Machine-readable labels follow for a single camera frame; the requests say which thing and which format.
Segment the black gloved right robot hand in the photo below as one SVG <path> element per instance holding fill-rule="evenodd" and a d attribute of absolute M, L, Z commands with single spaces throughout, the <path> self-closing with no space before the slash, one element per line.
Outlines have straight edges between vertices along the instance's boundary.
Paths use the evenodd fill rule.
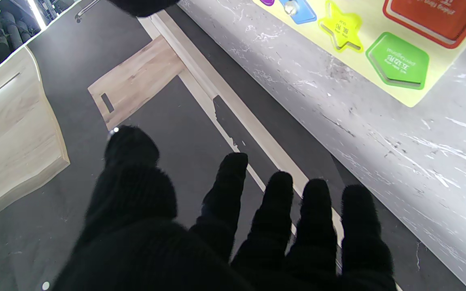
<path fill-rule="evenodd" d="M 179 0 L 109 0 L 125 13 L 137 18 L 145 18 L 178 4 Z"/>

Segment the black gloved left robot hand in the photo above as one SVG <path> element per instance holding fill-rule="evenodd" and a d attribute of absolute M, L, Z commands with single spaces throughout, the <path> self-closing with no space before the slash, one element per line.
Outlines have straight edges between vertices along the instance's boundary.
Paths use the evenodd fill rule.
<path fill-rule="evenodd" d="M 381 237 L 373 195 L 342 193 L 341 273 L 326 181 L 303 190 L 291 248 L 289 173 L 274 173 L 246 240 L 231 258 L 248 166 L 245 153 L 222 160 L 189 229 L 176 223 L 176 193 L 158 168 L 159 150 L 140 128 L 123 125 L 105 150 L 83 231 L 54 291 L 395 291 L 393 259 Z"/>

